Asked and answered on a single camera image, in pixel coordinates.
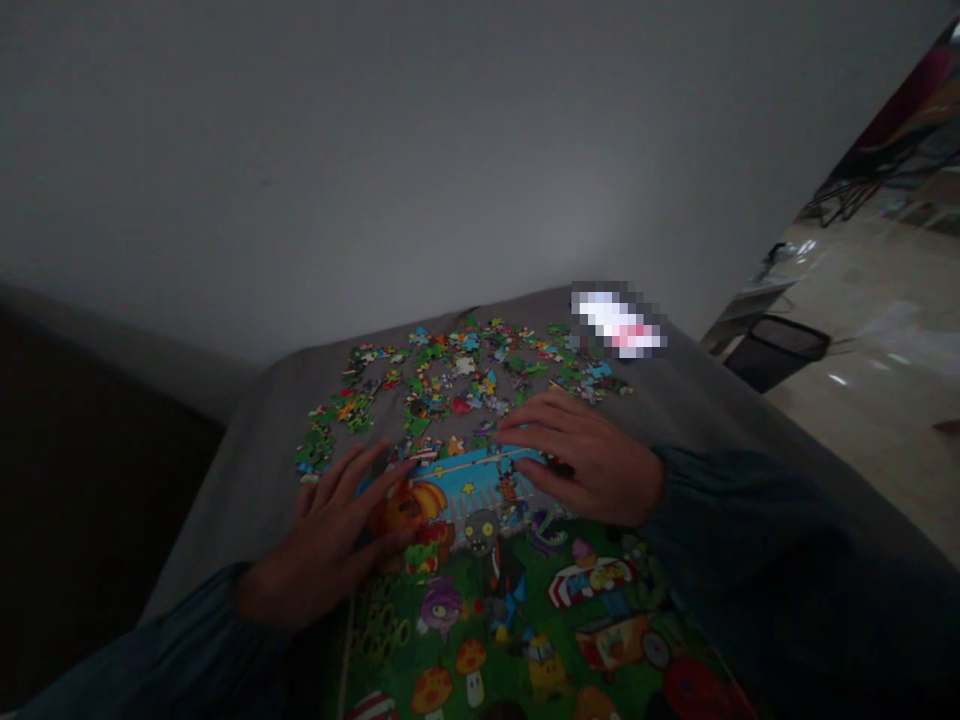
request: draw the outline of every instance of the chair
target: chair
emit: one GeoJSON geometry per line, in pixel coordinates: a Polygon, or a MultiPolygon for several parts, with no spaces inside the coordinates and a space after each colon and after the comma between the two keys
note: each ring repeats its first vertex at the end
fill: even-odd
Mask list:
{"type": "Polygon", "coordinates": [[[846,222],[856,215],[940,127],[926,125],[904,131],[910,118],[936,93],[949,69],[949,49],[937,46],[930,50],[804,206],[801,217],[817,217],[820,226],[827,227],[837,218],[846,222]],[[824,208],[830,201],[839,204],[833,212],[824,208]]]}

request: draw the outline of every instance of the mushroom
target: mushroom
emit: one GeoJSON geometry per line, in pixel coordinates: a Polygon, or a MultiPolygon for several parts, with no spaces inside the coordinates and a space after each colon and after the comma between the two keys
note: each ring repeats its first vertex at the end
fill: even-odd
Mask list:
{"type": "Polygon", "coordinates": [[[487,661],[487,649],[479,640],[464,640],[457,650],[457,675],[467,676],[467,704],[480,707],[483,702],[483,678],[480,668],[487,661]]]}
{"type": "Polygon", "coordinates": [[[417,678],[410,709],[416,715],[423,715],[423,720],[443,720],[441,708],[452,691],[450,673],[439,665],[428,667],[417,678]]]}

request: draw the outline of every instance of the black trash bin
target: black trash bin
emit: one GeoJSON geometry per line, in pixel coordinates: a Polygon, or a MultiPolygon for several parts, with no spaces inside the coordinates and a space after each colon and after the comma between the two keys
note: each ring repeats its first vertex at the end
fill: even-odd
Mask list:
{"type": "Polygon", "coordinates": [[[812,362],[822,360],[830,336],[775,315],[764,315],[727,357],[735,375],[760,393],[776,387],[812,362]]]}

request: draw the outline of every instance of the glossy floor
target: glossy floor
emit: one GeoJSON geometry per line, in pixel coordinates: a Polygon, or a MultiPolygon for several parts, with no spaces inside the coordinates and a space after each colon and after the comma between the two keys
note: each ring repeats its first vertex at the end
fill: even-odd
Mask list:
{"type": "Polygon", "coordinates": [[[767,398],[960,567],[960,437],[933,428],[960,421],[960,239],[883,217],[897,197],[785,233],[806,252],[777,267],[802,275],[773,310],[833,346],[767,398]]]}

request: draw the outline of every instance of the bed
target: bed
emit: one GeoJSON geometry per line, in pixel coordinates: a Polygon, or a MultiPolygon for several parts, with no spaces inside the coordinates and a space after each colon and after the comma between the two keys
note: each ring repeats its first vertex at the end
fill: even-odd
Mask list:
{"type": "MultiPolygon", "coordinates": [[[[480,322],[500,317],[537,335],[548,324],[569,322],[569,290],[558,288],[507,302],[473,308],[480,322]]],[[[302,350],[277,362],[242,399],[219,451],[147,604],[144,619],[170,609],[209,575],[239,560],[255,560],[280,541],[293,524],[298,492],[295,448],[308,427],[308,412],[342,388],[342,371],[355,345],[407,347],[419,325],[428,333],[462,329],[467,312],[441,315],[420,323],[302,350]]],[[[870,541],[913,562],[948,567],[948,561],[915,526],[876,493],[852,468],[820,445],[693,340],[666,323],[669,347],[662,357],[613,361],[634,393],[607,397],[598,411],[648,444],[669,444],[696,451],[752,449],[769,453],[814,478],[848,513],[870,541]]],[[[412,361],[402,365],[404,376],[412,361]]],[[[547,379],[534,381],[536,390],[547,379]]],[[[505,396],[512,399],[512,394],[505,396]]],[[[402,389],[378,393],[374,425],[365,443],[403,436],[402,389]]],[[[469,437],[481,419],[475,411],[433,423],[426,434],[469,437]]],[[[338,426],[335,450],[354,437],[338,426]]]]}

